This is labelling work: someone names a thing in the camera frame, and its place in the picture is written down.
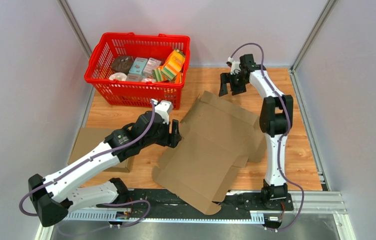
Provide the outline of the cardboard sheet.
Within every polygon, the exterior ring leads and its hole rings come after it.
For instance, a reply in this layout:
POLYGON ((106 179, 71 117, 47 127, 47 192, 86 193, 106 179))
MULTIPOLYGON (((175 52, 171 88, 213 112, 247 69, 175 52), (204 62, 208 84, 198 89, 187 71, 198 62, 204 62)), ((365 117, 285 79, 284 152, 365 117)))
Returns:
POLYGON ((182 140, 164 151, 152 178, 199 212, 216 214, 239 170, 265 156, 259 116, 205 91, 179 131, 182 140))

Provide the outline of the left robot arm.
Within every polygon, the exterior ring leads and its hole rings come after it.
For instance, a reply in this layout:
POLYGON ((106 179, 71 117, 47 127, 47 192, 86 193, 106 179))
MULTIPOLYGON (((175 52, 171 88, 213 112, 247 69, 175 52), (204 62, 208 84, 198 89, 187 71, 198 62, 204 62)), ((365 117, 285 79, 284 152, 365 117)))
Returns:
POLYGON ((64 169, 47 176, 31 176, 28 196, 35 210, 33 216, 42 226, 50 227, 86 207, 129 205, 129 190, 120 178, 91 187, 81 185, 150 145, 177 147, 182 139, 179 121, 168 121, 163 115, 147 111, 136 122, 112 131, 92 151, 64 169))

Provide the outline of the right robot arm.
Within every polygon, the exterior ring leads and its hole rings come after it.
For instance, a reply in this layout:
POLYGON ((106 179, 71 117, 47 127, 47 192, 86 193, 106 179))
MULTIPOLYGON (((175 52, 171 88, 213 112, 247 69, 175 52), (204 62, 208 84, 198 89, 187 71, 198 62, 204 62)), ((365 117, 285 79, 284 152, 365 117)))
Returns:
POLYGON ((226 64, 230 72, 220 75, 219 96, 244 93, 246 85, 250 84, 263 99, 259 127, 265 136, 268 156, 260 202, 269 210, 283 207, 284 201, 288 199, 285 149, 292 127, 293 97, 285 95, 276 87, 265 67, 255 63, 252 54, 245 54, 239 60, 229 57, 226 64))

